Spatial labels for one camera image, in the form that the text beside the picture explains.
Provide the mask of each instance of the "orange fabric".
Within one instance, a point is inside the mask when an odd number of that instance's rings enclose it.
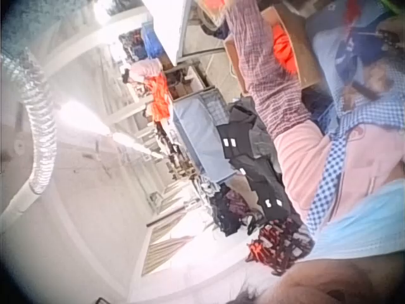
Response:
[[[289,37],[280,24],[273,26],[274,56],[283,68],[291,74],[298,72]]]
[[[209,8],[220,9],[225,5],[224,0],[205,0],[205,5]]]
[[[169,88],[166,77],[160,73],[157,77],[151,77],[145,80],[146,86],[150,88],[153,95],[152,117],[155,122],[170,117]]]

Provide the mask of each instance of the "white table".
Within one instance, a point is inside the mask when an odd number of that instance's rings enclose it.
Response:
[[[223,47],[184,54],[184,40],[194,0],[142,0],[153,17],[153,27],[171,63],[224,52]]]

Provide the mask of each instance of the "red plaid sleeve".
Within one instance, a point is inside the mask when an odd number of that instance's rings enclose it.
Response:
[[[310,114],[301,102],[299,80],[275,59],[273,34],[256,1],[235,0],[227,9],[227,22],[246,88],[272,138],[309,119]]]

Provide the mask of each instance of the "blue bin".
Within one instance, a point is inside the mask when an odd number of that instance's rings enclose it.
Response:
[[[154,32],[153,22],[146,22],[142,24],[140,34],[142,36],[142,40],[144,41],[145,50],[149,58],[159,58],[160,56],[164,55],[165,50],[163,49],[158,36],[156,36],[156,33]]]

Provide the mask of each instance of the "face mask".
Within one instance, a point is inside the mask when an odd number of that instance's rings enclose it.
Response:
[[[405,180],[387,184],[344,218],[327,224],[305,260],[352,259],[405,250]]]

